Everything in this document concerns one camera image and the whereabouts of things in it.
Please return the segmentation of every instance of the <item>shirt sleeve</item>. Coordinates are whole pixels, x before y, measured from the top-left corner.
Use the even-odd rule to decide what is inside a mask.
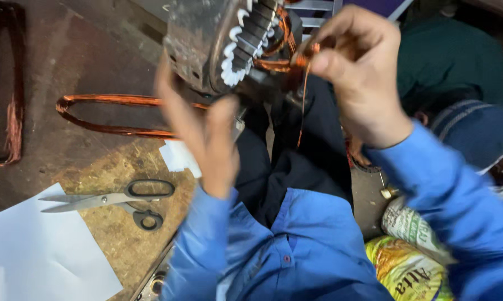
[[[229,209],[237,196],[209,196],[196,188],[188,215],[175,241],[161,300],[214,300],[218,277],[226,266]]]
[[[486,178],[419,123],[400,144],[367,154],[458,260],[448,266],[456,297],[479,299],[503,285],[503,200]]]

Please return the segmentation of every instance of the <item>workbench surface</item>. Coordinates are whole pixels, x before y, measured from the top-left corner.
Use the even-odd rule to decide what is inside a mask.
[[[126,0],[16,2],[27,16],[23,158],[0,167],[0,211],[56,182],[67,194],[93,194],[121,192],[133,179],[171,181],[176,187],[172,197],[133,204],[164,217],[155,232],[138,229],[117,206],[79,211],[123,285],[112,299],[129,300],[184,218],[195,180],[189,171],[168,171],[158,150],[162,140],[91,132],[62,119],[54,105],[67,94],[151,95],[162,46],[138,30],[142,22],[134,19]],[[8,39],[3,40],[4,47]],[[8,64],[0,64],[2,69],[8,70]],[[7,87],[0,87],[0,99],[7,103],[8,91],[2,88]],[[105,124],[164,122],[156,108],[87,106],[77,112]]]

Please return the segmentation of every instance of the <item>person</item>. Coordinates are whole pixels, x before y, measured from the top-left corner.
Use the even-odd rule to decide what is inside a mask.
[[[494,38],[443,16],[412,22],[402,28],[397,70],[408,116],[480,171],[503,155],[503,50]],[[369,165],[356,138],[350,153]]]
[[[376,279],[354,220],[340,116],[458,260],[449,266],[455,296],[503,300],[503,200],[461,154],[402,111],[399,31],[348,5],[315,40],[326,37],[341,46],[310,63],[316,77],[308,80],[300,147],[299,124],[286,133],[289,126],[275,124],[275,139],[283,140],[274,144],[285,149],[276,158],[273,152],[273,165],[258,131],[247,128],[235,147],[233,96],[214,103],[202,124],[176,92],[170,67],[161,64],[155,93],[165,100],[162,112],[203,173],[178,230],[161,299],[392,299]],[[354,59],[342,55],[346,37],[357,41]],[[335,98],[320,78],[333,84]]]

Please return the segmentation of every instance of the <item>scissors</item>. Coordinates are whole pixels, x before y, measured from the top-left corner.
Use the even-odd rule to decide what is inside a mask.
[[[153,195],[146,195],[134,192],[134,186],[139,183],[157,183],[162,184],[167,187],[167,193],[156,193]],[[48,196],[46,198],[41,198],[42,201],[55,201],[64,202],[67,204],[48,208],[42,210],[44,213],[59,213],[67,212],[73,210],[101,207],[106,205],[118,205],[125,209],[129,214],[133,216],[133,220],[136,225],[145,231],[155,231],[162,226],[164,219],[162,216],[151,210],[141,211],[133,206],[127,204],[127,202],[134,201],[152,201],[159,200],[162,198],[167,198],[175,192],[175,186],[172,183],[164,180],[157,179],[141,179],[131,181],[123,190],[123,193],[109,193],[107,195],[54,195]],[[151,218],[154,220],[153,225],[146,225],[144,223],[145,219]]]

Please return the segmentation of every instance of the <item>black pants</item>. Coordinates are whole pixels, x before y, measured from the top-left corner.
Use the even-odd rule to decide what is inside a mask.
[[[279,212],[287,188],[300,188],[339,196],[354,210],[346,144],[331,85],[309,76],[303,134],[296,148],[302,121],[301,109],[286,102],[272,106],[275,132],[270,162],[266,150],[268,114],[263,106],[250,108],[246,129],[236,141],[240,173],[235,188],[238,202],[269,228]]]

